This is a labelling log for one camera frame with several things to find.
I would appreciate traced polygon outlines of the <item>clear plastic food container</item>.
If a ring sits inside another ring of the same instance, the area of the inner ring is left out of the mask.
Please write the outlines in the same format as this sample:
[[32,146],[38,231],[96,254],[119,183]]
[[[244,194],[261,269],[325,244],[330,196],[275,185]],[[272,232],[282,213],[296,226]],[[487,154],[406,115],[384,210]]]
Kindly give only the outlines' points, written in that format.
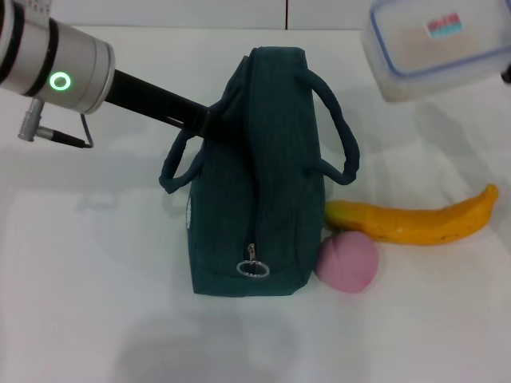
[[418,99],[507,69],[511,0],[375,0],[361,40],[383,99]]

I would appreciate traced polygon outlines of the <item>pink toy peach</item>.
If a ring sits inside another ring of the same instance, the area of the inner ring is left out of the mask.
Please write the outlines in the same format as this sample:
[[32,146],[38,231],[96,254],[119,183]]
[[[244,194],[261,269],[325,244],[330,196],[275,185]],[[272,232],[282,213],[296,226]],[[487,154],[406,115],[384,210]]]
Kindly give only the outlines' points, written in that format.
[[323,240],[315,274],[329,287],[347,294],[362,293],[378,272],[374,241],[357,231],[344,231]]

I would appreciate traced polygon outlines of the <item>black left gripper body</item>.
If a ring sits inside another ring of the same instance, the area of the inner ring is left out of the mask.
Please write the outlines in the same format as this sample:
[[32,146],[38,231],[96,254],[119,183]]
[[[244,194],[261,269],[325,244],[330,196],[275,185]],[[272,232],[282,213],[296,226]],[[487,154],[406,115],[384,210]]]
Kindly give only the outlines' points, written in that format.
[[131,112],[205,136],[210,109],[116,69],[105,101]]

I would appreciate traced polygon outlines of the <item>dark teal fabric bag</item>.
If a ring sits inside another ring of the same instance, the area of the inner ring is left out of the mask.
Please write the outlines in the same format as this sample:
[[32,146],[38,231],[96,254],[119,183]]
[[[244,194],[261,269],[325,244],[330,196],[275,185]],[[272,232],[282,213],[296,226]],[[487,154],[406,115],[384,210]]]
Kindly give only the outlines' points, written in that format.
[[178,175],[191,137],[179,133],[159,179],[167,193],[189,186],[193,291],[293,294],[318,261],[324,181],[355,180],[358,143],[335,94],[297,47],[253,49],[211,110],[225,138],[205,139]]

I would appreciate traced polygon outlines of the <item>yellow banana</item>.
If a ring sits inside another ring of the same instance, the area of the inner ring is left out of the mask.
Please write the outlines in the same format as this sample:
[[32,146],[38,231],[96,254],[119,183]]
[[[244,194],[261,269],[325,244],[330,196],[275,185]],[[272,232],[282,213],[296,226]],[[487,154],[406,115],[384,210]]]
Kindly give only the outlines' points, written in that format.
[[441,245],[464,239],[485,227],[498,196],[498,187],[488,184],[474,197],[433,210],[332,200],[326,203],[325,221],[337,230],[359,231],[377,242]]

